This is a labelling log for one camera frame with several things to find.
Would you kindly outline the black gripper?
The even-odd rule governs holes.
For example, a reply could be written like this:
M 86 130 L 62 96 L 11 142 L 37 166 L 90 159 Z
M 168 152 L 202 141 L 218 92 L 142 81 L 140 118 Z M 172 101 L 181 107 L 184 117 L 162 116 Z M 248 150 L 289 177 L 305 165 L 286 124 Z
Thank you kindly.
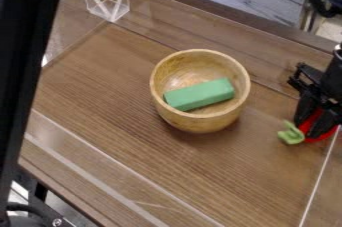
M 309 130 L 309 137 L 319 139 L 342 123 L 342 65 L 331 65 L 321 71 L 300 63 L 288 83 L 300 92 L 296 126 L 301 126 L 316 110 L 324 110 Z

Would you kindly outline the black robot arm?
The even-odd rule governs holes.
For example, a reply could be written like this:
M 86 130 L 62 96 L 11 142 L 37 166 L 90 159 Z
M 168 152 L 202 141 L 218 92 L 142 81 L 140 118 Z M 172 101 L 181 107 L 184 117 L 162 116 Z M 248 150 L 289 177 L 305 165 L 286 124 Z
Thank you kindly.
M 342 18 L 342 0 L 309 0 L 309 3 L 324 18 Z M 332 50 L 327 69 L 301 62 L 288 83 L 300 93 L 296 128 L 308 143 L 328 139 L 342 124 L 342 41 Z

